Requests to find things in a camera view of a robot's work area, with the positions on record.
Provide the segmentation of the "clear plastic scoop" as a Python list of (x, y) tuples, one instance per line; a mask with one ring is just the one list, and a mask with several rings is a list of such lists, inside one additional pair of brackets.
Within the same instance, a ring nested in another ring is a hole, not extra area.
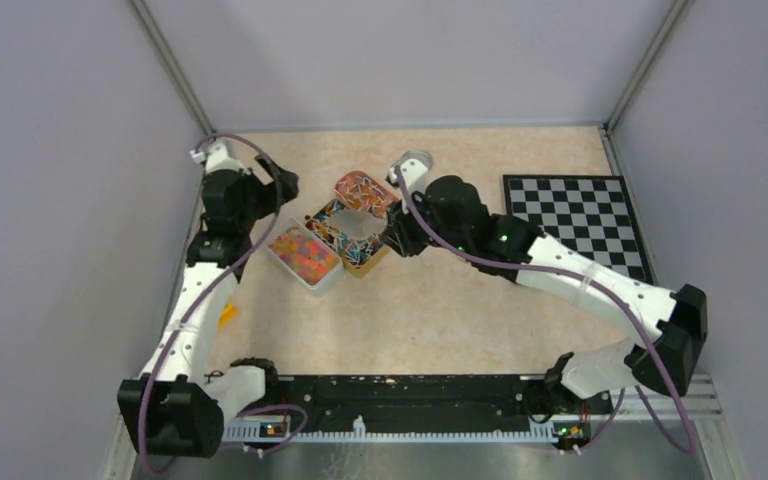
[(347, 215), (347, 233), (355, 240), (364, 240), (381, 234), (387, 227), (386, 218), (368, 211), (350, 210)]

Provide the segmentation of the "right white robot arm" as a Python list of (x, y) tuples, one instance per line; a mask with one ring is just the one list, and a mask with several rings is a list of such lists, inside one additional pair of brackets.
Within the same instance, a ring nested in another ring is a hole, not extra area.
[(567, 247), (538, 225), (492, 213), (460, 177), (392, 170), (402, 198), (387, 210), (386, 243), (402, 257), (448, 250), (473, 269), (565, 300), (624, 331), (624, 338), (561, 355), (545, 378), (549, 404), (572, 412), (603, 391), (642, 387), (682, 398), (708, 338), (708, 299), (700, 288), (655, 286)]

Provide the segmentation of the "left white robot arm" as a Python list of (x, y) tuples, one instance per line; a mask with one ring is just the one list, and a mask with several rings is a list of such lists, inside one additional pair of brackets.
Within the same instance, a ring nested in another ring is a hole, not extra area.
[(297, 174), (266, 164), (265, 184), (248, 169), (204, 175), (199, 227), (185, 256), (181, 290), (159, 345), (139, 375), (121, 382), (120, 414), (142, 459), (210, 458), (225, 426), (250, 406), (268, 413), (281, 393), (273, 362), (238, 360), (207, 381), (206, 364), (220, 316), (237, 289), (245, 264), (262, 245), (254, 224), (276, 220), (299, 193)]

